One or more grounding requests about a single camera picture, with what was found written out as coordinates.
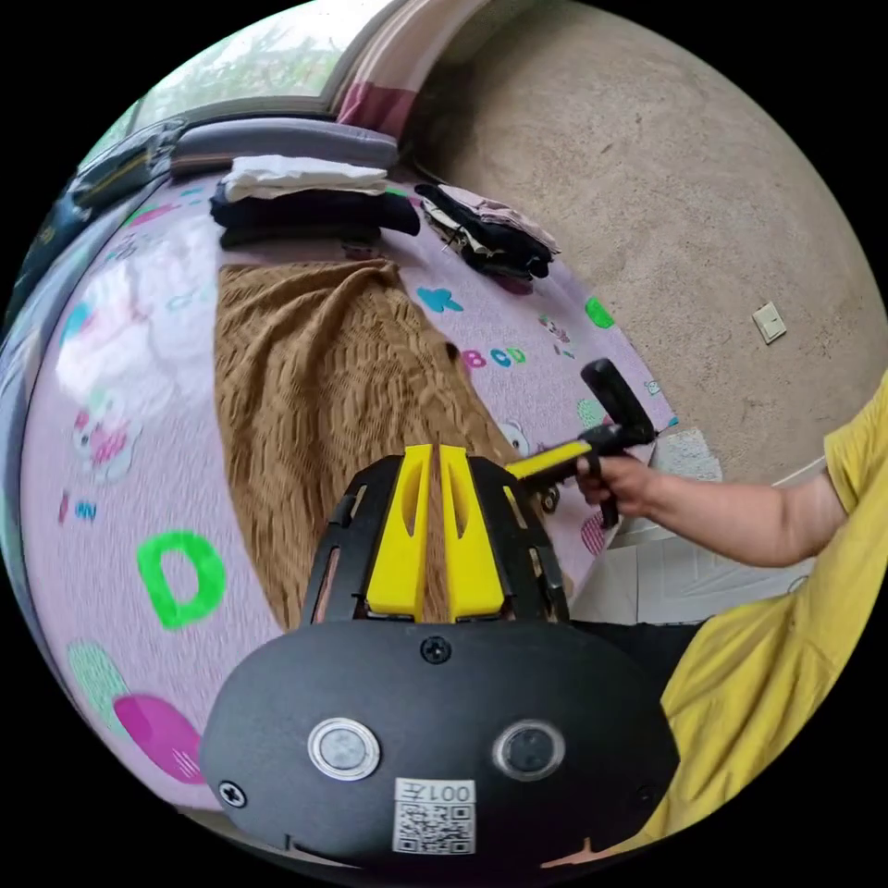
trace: person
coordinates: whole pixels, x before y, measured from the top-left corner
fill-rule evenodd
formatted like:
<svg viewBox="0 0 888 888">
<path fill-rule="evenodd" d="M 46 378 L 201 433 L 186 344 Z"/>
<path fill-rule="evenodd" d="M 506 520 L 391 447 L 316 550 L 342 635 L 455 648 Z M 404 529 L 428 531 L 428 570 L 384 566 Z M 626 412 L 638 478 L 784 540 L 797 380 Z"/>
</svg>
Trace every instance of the person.
<svg viewBox="0 0 888 888">
<path fill-rule="evenodd" d="M 800 586 L 710 618 L 684 650 L 661 697 L 681 763 L 642 832 L 552 865 L 637 849 L 699 822 L 779 756 L 832 689 L 888 561 L 888 372 L 824 451 L 820 475 L 785 488 L 661 474 L 631 456 L 603 459 L 599 480 L 580 460 L 591 505 L 615 497 L 623 515 L 750 566 L 816 560 Z"/>
</svg>

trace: wrist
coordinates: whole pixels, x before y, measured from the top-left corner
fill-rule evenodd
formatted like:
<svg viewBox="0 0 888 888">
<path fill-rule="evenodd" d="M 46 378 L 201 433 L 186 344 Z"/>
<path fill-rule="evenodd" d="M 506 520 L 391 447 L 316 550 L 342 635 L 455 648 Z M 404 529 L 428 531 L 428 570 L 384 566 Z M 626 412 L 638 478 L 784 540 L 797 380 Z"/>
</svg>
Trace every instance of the wrist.
<svg viewBox="0 0 888 888">
<path fill-rule="evenodd" d="M 669 503 L 669 484 L 672 477 L 649 466 L 646 468 L 647 481 L 641 497 L 641 516 L 656 522 Z"/>
</svg>

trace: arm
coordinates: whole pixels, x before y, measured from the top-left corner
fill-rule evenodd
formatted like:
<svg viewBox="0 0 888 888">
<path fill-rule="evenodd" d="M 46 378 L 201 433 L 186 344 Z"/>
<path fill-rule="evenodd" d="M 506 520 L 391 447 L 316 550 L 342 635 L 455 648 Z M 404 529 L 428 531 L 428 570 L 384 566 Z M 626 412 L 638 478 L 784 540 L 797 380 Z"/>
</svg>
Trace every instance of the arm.
<svg viewBox="0 0 888 888">
<path fill-rule="evenodd" d="M 820 554 L 845 521 L 826 472 L 787 488 L 654 473 L 642 513 L 704 549 L 755 567 L 786 567 Z"/>
</svg>

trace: yellow shirt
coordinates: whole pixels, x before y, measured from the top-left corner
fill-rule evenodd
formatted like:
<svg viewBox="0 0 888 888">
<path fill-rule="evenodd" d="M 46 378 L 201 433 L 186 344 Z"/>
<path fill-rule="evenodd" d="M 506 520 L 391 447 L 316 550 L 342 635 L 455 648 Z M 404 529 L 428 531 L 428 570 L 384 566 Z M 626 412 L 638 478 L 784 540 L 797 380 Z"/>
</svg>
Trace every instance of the yellow shirt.
<svg viewBox="0 0 888 888">
<path fill-rule="evenodd" d="M 888 561 L 888 373 L 825 450 L 848 520 L 796 591 L 700 628 L 661 698 L 681 764 L 645 829 L 612 853 L 677 833 L 735 796 L 786 749 L 848 662 Z"/>
</svg>

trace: window frame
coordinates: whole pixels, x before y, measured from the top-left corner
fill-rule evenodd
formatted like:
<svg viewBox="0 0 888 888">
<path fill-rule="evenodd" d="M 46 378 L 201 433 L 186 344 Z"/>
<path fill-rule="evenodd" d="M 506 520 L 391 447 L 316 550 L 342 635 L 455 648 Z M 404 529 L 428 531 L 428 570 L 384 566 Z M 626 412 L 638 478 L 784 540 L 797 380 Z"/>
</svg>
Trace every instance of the window frame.
<svg viewBox="0 0 888 888">
<path fill-rule="evenodd" d="M 330 72 L 330 76 L 327 78 L 327 82 L 324 84 L 324 89 L 320 95 L 268 95 L 252 96 L 243 99 L 227 99 L 226 101 L 213 102 L 209 105 L 198 105 L 180 114 L 162 117 L 159 120 L 137 127 L 136 123 L 139 120 L 142 105 L 151 92 L 149 90 L 137 102 L 133 103 L 123 138 L 105 148 L 89 164 L 86 164 L 80 172 L 84 172 L 92 167 L 93 164 L 101 161 L 113 152 L 118 145 L 136 133 L 163 123 L 164 120 L 173 118 L 185 120 L 186 129 L 206 123 L 247 119 L 250 117 L 308 117 L 320 120 L 335 120 L 337 114 L 333 110 L 333 104 L 337 100 L 345 80 L 355 67 L 355 63 L 360 59 L 373 37 L 379 33 L 382 26 L 409 2 L 411 0 L 389 0 L 382 9 L 370 18 L 364 27 L 358 31 L 351 43 L 343 50 L 335 67 Z"/>
</svg>

